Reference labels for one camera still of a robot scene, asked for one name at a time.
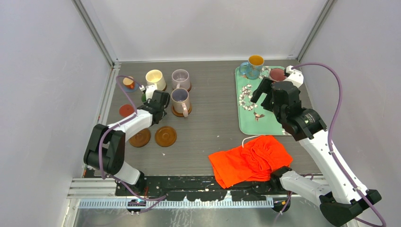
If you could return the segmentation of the pink mug purple inside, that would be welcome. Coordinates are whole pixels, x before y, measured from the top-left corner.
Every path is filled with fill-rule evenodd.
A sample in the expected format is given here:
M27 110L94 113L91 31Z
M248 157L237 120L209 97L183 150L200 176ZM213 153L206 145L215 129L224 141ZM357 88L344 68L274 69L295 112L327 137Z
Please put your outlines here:
M189 92L184 88L174 89L171 93L172 106L179 113L186 112L191 103L189 98Z

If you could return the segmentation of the cream white mug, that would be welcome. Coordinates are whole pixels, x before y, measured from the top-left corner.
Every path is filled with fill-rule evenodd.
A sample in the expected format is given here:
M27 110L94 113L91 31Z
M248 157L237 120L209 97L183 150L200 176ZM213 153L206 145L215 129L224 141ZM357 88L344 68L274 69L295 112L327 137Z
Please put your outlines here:
M158 90L163 90L166 85L163 73L160 70L150 70L145 76L147 85L155 84Z

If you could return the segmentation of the red round coaster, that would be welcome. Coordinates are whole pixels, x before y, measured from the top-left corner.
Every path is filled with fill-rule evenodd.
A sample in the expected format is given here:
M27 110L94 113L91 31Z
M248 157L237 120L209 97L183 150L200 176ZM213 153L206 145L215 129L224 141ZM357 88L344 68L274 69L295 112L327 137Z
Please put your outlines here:
M126 118L126 117L132 115L133 113L135 113L135 111L134 111L133 106L130 104L122 105L119 109L119 114L123 118Z

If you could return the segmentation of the small tan cup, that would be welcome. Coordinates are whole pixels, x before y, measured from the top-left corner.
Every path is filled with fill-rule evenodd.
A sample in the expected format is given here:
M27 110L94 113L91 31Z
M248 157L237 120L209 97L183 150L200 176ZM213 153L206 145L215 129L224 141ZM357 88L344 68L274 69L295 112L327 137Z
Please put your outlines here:
M124 86L128 89L128 90L134 90L135 89L135 81L133 80L133 77L128 76L128 77L124 77L123 79L123 84Z

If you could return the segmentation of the lilac ceramic mug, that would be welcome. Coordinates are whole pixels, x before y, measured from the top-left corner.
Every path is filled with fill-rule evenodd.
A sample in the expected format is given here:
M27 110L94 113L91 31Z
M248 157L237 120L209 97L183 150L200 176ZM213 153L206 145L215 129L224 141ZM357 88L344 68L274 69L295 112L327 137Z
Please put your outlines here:
M184 69L175 70L172 73L171 78L173 89L184 88L187 90L190 86L191 81L189 72Z

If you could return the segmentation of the green inside mug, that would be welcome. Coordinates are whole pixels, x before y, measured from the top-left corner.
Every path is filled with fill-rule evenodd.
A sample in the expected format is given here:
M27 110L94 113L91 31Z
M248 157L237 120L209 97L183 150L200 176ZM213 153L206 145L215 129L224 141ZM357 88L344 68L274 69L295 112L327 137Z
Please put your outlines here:
M147 101L146 94L142 94L141 101L145 103Z

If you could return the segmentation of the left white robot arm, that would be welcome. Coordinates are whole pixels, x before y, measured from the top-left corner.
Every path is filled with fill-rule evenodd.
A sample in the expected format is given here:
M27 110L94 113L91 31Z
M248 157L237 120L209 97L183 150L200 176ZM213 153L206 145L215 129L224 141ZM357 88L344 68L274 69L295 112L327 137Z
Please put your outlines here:
M124 161L125 143L141 130L158 124L166 115L169 102L169 93L155 90L152 97L128 117L110 125L95 125L83 157L84 163L126 182L133 195L142 194L145 182L140 178L144 174Z

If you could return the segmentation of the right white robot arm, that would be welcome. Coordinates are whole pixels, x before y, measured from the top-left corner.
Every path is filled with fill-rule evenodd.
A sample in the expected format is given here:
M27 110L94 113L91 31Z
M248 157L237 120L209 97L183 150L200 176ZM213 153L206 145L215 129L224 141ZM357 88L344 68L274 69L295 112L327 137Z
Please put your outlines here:
M336 227L348 223L370 204L381 200L380 193L366 188L329 142L329 132L320 115L302 107L300 91L292 82L264 78L253 92L251 102L257 102L262 94L266 97L261 106L271 111L282 128L309 153L327 182L319 184L283 166L270 175L272 191L299 194L318 206L326 220Z

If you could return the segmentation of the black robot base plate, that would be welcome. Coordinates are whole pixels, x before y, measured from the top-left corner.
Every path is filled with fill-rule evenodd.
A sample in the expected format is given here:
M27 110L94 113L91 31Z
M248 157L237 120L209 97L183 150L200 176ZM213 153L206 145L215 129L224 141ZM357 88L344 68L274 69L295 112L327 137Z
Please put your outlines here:
M145 176L129 188L140 196L156 199L166 195L167 201L262 201L267 196L288 196L288 192L272 186L270 181L241 182L222 188L211 175Z

